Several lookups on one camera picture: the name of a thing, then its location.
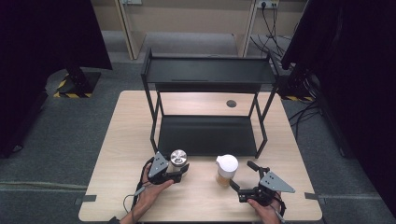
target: metal shelf frame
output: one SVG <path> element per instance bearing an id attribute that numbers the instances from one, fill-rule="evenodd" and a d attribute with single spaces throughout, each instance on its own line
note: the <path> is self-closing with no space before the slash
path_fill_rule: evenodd
<path id="1" fill-rule="evenodd" d="M 271 52 L 265 59 L 186 58 L 157 57 L 149 49 L 141 77 L 153 120 L 150 142 L 154 152 L 161 151 L 166 156 L 175 149 L 183 149 L 191 156 L 232 154 L 259 158 L 268 141 L 263 122 L 276 94 L 279 71 Z M 273 88 L 261 111 L 258 96 L 264 84 Z M 157 93 L 155 106 L 150 89 Z M 245 116 L 169 115 L 163 110 L 162 92 L 244 93 L 252 94 L 253 100 Z M 258 147 L 251 124 L 254 108 L 262 131 Z M 154 135 L 159 113 L 162 122 L 157 145 Z"/>

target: white cup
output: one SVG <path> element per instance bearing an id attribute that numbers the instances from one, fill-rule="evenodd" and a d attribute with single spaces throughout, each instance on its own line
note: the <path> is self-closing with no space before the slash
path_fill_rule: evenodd
<path id="1" fill-rule="evenodd" d="M 230 186 L 230 180 L 235 176 L 238 169 L 238 160 L 235 156 L 227 154 L 218 156 L 216 158 L 216 164 L 218 165 L 216 180 L 223 187 Z"/>

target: black curtain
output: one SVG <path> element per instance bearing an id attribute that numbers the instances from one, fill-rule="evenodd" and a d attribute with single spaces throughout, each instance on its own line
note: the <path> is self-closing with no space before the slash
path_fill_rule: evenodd
<path id="1" fill-rule="evenodd" d="M 91 1 L 0 2 L 0 155 L 47 78 L 70 64 L 112 69 Z"/>
<path id="2" fill-rule="evenodd" d="M 352 153 L 396 216 L 396 1 L 310 0 L 282 64 L 313 72 Z"/>

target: human hand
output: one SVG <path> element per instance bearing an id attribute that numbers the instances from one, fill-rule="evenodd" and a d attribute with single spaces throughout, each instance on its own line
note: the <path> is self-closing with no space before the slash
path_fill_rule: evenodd
<path id="1" fill-rule="evenodd" d="M 149 210 L 150 207 L 154 204 L 160 193 L 163 192 L 163 190 L 169 188 L 174 183 L 173 180 L 168 180 L 162 183 L 161 185 L 151 184 L 149 182 L 149 176 L 148 176 L 150 167 L 151 167 L 151 163 L 149 163 L 145 168 L 142 178 L 142 183 L 143 183 L 143 187 L 145 187 L 145 190 L 143 190 L 139 194 L 139 201 L 136 204 L 136 205 L 138 204 L 143 205 L 147 210 Z"/>
<path id="2" fill-rule="evenodd" d="M 120 224 L 135 224 L 155 203 L 160 193 L 174 183 L 173 180 L 168 180 L 161 185 L 151 184 L 148 177 L 150 167 L 151 163 L 146 166 L 143 173 L 142 183 L 145 189 L 139 194 L 139 200 L 133 209 L 120 220 Z"/>
<path id="3" fill-rule="evenodd" d="M 247 200 L 247 202 L 254 208 L 254 210 L 256 211 L 256 215 L 260 217 L 264 224 L 280 223 L 280 219 L 274 211 L 274 209 L 276 209 L 277 212 L 279 212 L 280 210 L 280 203 L 277 200 L 272 200 L 271 204 L 265 207 L 261 206 L 259 203 L 252 199 Z"/>

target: table top surface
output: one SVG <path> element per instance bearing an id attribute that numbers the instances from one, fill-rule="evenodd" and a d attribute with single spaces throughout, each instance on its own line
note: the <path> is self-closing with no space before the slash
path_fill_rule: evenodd
<path id="1" fill-rule="evenodd" d="M 265 104 L 269 93 L 260 93 Z M 234 93 L 163 93 L 166 113 L 235 115 L 246 113 L 251 101 L 244 94 Z M 226 105 L 235 100 L 237 107 Z M 143 165 L 154 156 L 149 141 L 152 118 L 143 91 L 124 91 L 120 94 L 108 126 L 92 179 L 86 195 L 96 195 L 94 202 L 84 202 L 79 211 L 82 221 L 107 221 L 123 217 L 125 196 L 133 194 Z M 315 193 L 294 140 L 283 105 L 276 96 L 264 121 L 268 142 L 258 159 L 237 157 L 238 170 L 233 180 L 241 189 L 257 187 L 259 174 L 247 166 L 254 161 L 271 170 L 291 185 L 295 193 L 282 193 L 288 221 L 319 220 L 322 217 L 318 201 L 305 198 Z M 253 126 L 255 136 L 260 127 Z M 165 190 L 141 221 L 259 221 L 247 203 L 240 203 L 236 192 L 216 182 L 216 157 L 188 157 L 190 169 L 180 183 Z M 131 207 L 132 198 L 125 205 Z"/>

